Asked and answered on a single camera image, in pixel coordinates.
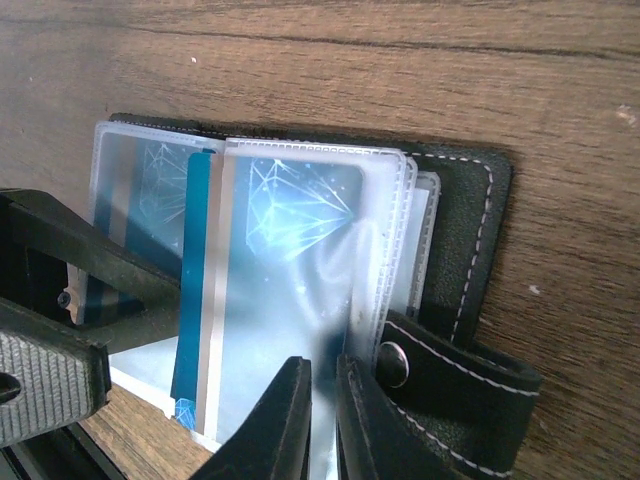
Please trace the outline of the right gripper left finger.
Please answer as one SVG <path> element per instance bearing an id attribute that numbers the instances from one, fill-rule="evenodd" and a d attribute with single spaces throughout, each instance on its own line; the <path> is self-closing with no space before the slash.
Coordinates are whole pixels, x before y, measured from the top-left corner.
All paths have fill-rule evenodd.
<path id="1" fill-rule="evenodd" d="M 311 362 L 288 358 L 236 433 L 194 479 L 309 477 Z"/>

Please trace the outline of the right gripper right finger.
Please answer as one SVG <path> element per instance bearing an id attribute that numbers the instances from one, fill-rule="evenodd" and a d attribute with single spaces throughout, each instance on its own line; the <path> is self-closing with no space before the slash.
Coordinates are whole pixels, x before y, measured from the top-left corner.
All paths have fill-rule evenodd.
<path id="1" fill-rule="evenodd" d="M 406 425 L 368 366 L 337 360 L 337 451 L 341 479 L 459 479 Z"/>

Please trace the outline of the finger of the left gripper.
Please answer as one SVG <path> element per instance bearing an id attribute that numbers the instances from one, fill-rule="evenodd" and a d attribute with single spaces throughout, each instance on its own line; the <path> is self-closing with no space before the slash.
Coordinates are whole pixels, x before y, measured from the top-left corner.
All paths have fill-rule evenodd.
<path id="1" fill-rule="evenodd" d="M 1 301 L 1 446 L 84 420 L 107 403 L 108 353 L 81 332 Z"/>
<path id="2" fill-rule="evenodd" d="M 3 188 L 1 205 L 8 209 L 5 230 L 18 248 L 85 271 L 141 302 L 153 320 L 177 318 L 177 279 L 110 240 L 51 194 Z"/>

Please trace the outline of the black card holder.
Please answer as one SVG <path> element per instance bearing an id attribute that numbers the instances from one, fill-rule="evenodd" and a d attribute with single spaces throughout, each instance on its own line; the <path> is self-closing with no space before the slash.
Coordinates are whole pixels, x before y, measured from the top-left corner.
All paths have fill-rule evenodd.
<path id="1" fill-rule="evenodd" d="M 115 117 L 99 133 L 144 138 L 220 140 L 227 157 L 274 154 L 348 163 L 363 173 L 353 259 L 350 317 L 335 361 L 333 396 L 323 422 L 311 366 L 309 477 L 341 479 L 337 451 L 337 360 L 361 360 L 426 448 L 459 479 L 509 479 L 540 394 L 526 363 L 474 338 L 488 283 L 512 168 L 501 156 L 476 156 L 432 145 L 353 135 L 313 139 L 306 133 L 208 130 L 156 119 Z M 139 347 L 110 346 L 115 375 L 145 375 L 151 401 L 169 400 L 176 420 L 212 450 L 217 442 L 187 427 L 172 393 L 180 333 L 151 330 Z"/>

